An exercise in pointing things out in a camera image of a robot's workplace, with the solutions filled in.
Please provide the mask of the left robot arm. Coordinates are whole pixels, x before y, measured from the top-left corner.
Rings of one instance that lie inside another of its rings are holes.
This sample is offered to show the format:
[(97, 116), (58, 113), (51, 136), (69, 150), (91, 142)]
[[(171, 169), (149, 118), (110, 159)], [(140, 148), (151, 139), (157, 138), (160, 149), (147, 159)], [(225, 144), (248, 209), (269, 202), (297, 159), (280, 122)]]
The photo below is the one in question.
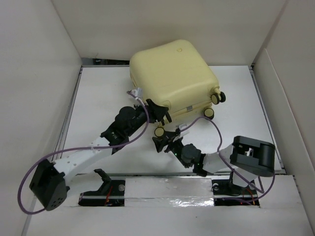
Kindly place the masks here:
[(130, 139), (141, 126), (171, 120), (168, 107), (160, 106), (151, 99), (143, 101), (136, 97), (139, 105), (125, 106), (119, 110), (114, 121), (87, 147), (68, 148), (71, 155), (54, 162), (43, 157), (31, 168), (34, 171), (30, 190), (43, 209), (52, 211), (59, 207), (72, 190), (72, 179), (98, 160), (111, 156), (123, 147), (135, 142), (138, 136)]

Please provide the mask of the metal table rail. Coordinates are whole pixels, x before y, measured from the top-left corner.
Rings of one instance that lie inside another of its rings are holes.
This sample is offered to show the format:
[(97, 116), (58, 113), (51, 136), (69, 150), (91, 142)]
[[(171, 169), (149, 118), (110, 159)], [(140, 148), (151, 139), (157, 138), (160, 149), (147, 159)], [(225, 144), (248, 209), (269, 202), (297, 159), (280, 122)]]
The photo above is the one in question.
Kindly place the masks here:
[(231, 179), (216, 179), (213, 176), (197, 175), (127, 175), (108, 176), (105, 172), (76, 175), (64, 187), (53, 194), (54, 204), (67, 197), (82, 199), (156, 199), (156, 198), (206, 198), (211, 196), (239, 197), (256, 194), (249, 186), (232, 183)]

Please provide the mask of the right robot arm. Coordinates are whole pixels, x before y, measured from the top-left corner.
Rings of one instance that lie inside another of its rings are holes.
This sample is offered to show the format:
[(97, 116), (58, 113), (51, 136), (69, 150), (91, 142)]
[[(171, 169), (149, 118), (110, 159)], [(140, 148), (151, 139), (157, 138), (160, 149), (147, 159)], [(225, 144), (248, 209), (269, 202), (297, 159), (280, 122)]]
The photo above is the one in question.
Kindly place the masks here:
[(193, 144), (184, 145), (180, 130), (174, 132), (156, 128), (152, 140), (157, 152), (171, 152), (185, 168), (192, 168), (198, 176), (206, 177), (222, 169), (231, 171), (227, 187), (239, 193), (252, 181), (261, 177), (275, 176), (275, 146), (272, 143), (236, 136), (232, 144), (213, 153), (202, 153)]

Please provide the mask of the yellow suitcase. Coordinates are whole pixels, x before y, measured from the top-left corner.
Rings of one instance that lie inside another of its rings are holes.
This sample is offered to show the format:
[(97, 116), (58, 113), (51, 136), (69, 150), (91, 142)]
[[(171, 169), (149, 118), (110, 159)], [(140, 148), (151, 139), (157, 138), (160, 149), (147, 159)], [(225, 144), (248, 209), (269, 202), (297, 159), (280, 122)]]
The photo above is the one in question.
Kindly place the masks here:
[(170, 118), (156, 122), (158, 127), (189, 114), (213, 119), (212, 106), (226, 101), (217, 77), (187, 40), (135, 53), (129, 61), (129, 73), (134, 87), (142, 89), (143, 100), (168, 108)]

